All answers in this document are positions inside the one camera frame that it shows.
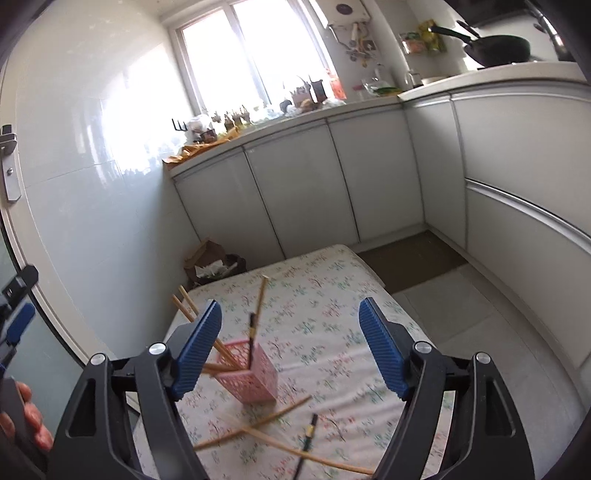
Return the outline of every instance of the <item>water heater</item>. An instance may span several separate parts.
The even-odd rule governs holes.
[[[310,3],[324,28],[345,27],[355,22],[368,22],[370,16],[361,0],[311,0]]]

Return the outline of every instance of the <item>black chopstick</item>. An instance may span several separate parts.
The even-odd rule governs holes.
[[[302,448],[302,452],[307,452],[310,450],[310,446],[312,445],[312,438],[314,438],[314,430],[316,429],[316,422],[318,421],[318,415],[314,413],[312,415],[312,421],[306,428],[306,439],[304,440],[304,447]],[[295,473],[293,480],[297,480],[300,476],[301,468],[304,466],[304,459],[300,457],[300,460],[297,462],[297,467],[295,467]]]
[[[250,316],[250,328],[248,329],[248,369],[252,366],[252,357],[255,349],[255,337],[256,337],[256,314],[251,312]]]

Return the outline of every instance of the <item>wooden chopstick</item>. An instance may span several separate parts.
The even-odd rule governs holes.
[[[223,365],[223,364],[205,363],[203,366],[205,368],[209,368],[210,370],[217,370],[218,372],[237,372],[240,370],[245,370],[244,368],[236,369],[236,367],[231,367],[230,365]]]
[[[278,448],[279,450],[283,450],[284,452],[290,453],[292,455],[296,455],[298,457],[305,458],[306,460],[312,460],[313,462],[321,463],[322,465],[327,465],[327,466],[331,466],[334,468],[339,468],[341,470],[347,470],[349,472],[363,473],[364,475],[373,475],[374,474],[374,471],[370,470],[369,468],[364,468],[364,467],[355,466],[355,465],[347,465],[346,463],[338,463],[338,462],[334,462],[332,460],[317,457],[316,455],[312,455],[311,453],[308,453],[308,452],[302,452],[301,450],[296,450],[295,448],[291,448],[291,447],[281,443],[279,440],[275,440],[273,437],[265,435],[263,432],[259,432],[258,430],[255,430],[247,425],[242,425],[241,429],[243,431],[245,431],[247,434],[253,436],[254,438],[257,438],[257,439],[265,442],[267,445]]]
[[[183,312],[183,315],[185,315],[187,320],[193,323],[195,321],[195,318],[193,318],[193,315],[191,315],[191,312],[189,312],[188,308],[185,305],[183,305],[183,303],[177,298],[176,295],[173,294],[172,299],[173,303],[181,312]]]
[[[191,312],[189,312],[189,309],[185,305],[183,305],[183,303],[177,298],[176,295],[173,294],[172,300],[173,300],[173,303],[176,305],[176,307],[181,312],[183,312],[183,315],[185,315],[185,317],[187,318],[187,320],[189,322],[195,321],[195,318],[191,315]],[[242,365],[236,360],[236,358],[234,358],[234,356],[232,355],[230,350],[228,350],[226,345],[224,345],[219,338],[216,338],[216,341],[213,344],[213,346],[215,347],[215,349],[218,352],[220,352],[220,355],[222,357],[224,357],[226,359],[226,361],[229,362],[234,367],[234,369],[242,370]]]
[[[262,310],[262,301],[265,298],[265,289],[267,288],[267,284],[269,283],[269,277],[267,277],[266,275],[262,276],[262,281],[261,281],[261,288],[259,288],[259,297],[258,300],[256,302],[256,310],[255,310],[255,328],[258,327],[258,322],[259,322],[259,318],[261,317],[261,310]]]
[[[191,307],[191,310],[193,311],[193,313],[195,314],[195,316],[198,317],[199,316],[199,309],[197,308],[197,305],[195,305],[195,302],[193,301],[193,299],[191,297],[189,297],[189,294],[187,293],[187,290],[185,290],[182,285],[179,285],[178,286],[178,289],[180,290],[180,293],[183,296],[183,298],[185,300],[187,300],[187,303]]]
[[[289,412],[291,412],[295,408],[306,403],[311,398],[312,398],[312,395],[307,395],[306,397],[295,401],[291,405],[289,405],[285,408],[282,408],[281,410],[276,411],[275,413],[272,413],[269,416],[266,416],[260,420],[257,420],[255,423],[253,423],[251,425],[251,427],[260,427],[262,425],[266,425],[267,423],[270,423],[273,420],[278,419],[279,417],[282,417],[283,415],[288,414]],[[204,442],[200,442],[200,443],[197,443],[196,445],[193,445],[193,450],[198,452],[199,450],[203,450],[203,449],[212,447],[214,445],[221,445],[222,443],[225,443],[228,440],[232,440],[233,438],[242,435],[242,433],[244,433],[244,430],[242,430],[242,429],[232,430],[231,432],[224,433],[223,435],[221,435],[217,438],[205,440]]]
[[[213,347],[218,352],[220,352],[220,355],[224,357],[226,361],[229,362],[233,367],[235,367],[238,370],[242,370],[242,365],[238,362],[238,360],[236,360],[236,358],[232,355],[228,347],[224,345],[219,338],[216,338],[216,341],[213,343]]]

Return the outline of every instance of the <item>mattress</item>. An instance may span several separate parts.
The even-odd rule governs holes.
[[[257,341],[279,372],[277,403],[243,406],[215,379],[203,375],[195,390],[177,403],[189,438],[198,443],[216,437],[235,429],[228,419],[252,423],[310,394],[310,401],[262,431],[300,449],[312,414],[317,413],[311,452],[375,469],[404,403],[384,385],[359,327],[359,302],[373,297],[386,318],[403,324],[415,340],[428,338],[384,290],[373,271],[349,248],[335,245],[189,292],[199,307],[208,299],[220,303],[220,338],[224,342],[246,338],[248,315],[255,308],[263,274],[271,280]],[[167,337],[186,322],[177,312]],[[452,407],[453,396],[446,394],[423,476],[439,469]],[[134,438],[144,472],[157,478],[141,419]],[[212,480],[290,479],[298,460],[246,435],[202,450],[199,458]],[[307,460],[300,478],[367,477]]]

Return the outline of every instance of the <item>kitchen cabinet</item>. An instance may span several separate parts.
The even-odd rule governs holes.
[[[329,118],[361,241],[423,223],[421,189],[398,105]]]
[[[244,152],[230,152],[175,178],[189,218],[203,239],[246,259],[249,269],[284,259]]]
[[[591,351],[591,239],[541,209],[470,182],[467,212],[468,253],[520,296],[574,367],[581,366]]]
[[[449,96],[405,110],[417,157],[427,224],[466,248],[462,151]]]
[[[453,95],[466,176],[591,234],[591,88],[528,83]]]
[[[359,242],[339,159],[323,121],[245,149],[287,258]]]

